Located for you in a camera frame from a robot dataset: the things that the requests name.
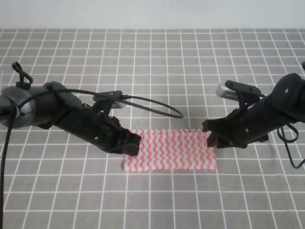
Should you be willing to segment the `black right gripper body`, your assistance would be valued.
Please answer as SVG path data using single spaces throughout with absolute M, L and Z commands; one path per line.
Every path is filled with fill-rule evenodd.
M 252 109 L 241 111 L 241 109 L 234 109 L 227 117 L 225 122 L 225 140 L 221 141 L 221 148 L 247 148 L 248 133 L 246 126 L 250 122 L 253 112 Z

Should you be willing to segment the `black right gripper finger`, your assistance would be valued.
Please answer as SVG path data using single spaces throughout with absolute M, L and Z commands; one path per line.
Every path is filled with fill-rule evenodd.
M 211 132 L 207 138 L 207 146 L 216 148 L 228 148 L 229 140 L 215 132 Z
M 226 119 L 219 118 L 219 119 L 206 119 L 202 122 L 203 132 L 217 132 L 221 133 L 225 130 L 226 127 Z

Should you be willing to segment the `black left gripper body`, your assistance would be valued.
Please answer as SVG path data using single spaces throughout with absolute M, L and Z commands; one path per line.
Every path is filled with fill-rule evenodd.
M 107 153 L 120 153 L 121 129 L 90 106 L 72 107 L 61 119 L 61 129 Z

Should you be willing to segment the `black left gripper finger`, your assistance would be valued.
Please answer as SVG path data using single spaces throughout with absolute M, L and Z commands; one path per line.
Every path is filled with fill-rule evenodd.
M 113 154 L 125 154 L 128 156 L 137 156 L 139 153 L 139 146 L 135 144 L 125 144 L 117 146 L 112 149 Z
M 121 145 L 135 145 L 139 146 L 142 137 L 138 134 L 131 132 L 129 129 L 122 128 L 120 133 L 120 144 Z

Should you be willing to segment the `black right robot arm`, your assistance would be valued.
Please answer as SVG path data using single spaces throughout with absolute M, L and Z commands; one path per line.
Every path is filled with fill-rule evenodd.
M 305 81 L 296 73 L 283 76 L 269 95 L 230 80 L 217 86 L 216 95 L 237 101 L 239 108 L 224 118 L 203 122 L 203 132 L 211 133 L 208 147 L 247 148 L 267 141 L 268 134 L 280 127 L 305 121 Z

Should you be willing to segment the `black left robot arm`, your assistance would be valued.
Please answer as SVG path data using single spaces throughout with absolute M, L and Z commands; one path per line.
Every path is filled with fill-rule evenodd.
M 9 126 L 11 116 L 15 115 L 14 129 L 36 126 L 48 130 L 55 126 L 107 153 L 138 155 L 141 137 L 109 115 L 122 100 L 121 91 L 88 92 L 94 100 L 90 106 L 76 96 L 77 90 L 55 81 L 32 86 L 33 78 L 18 62 L 12 67 L 20 79 L 0 93 L 1 124 Z

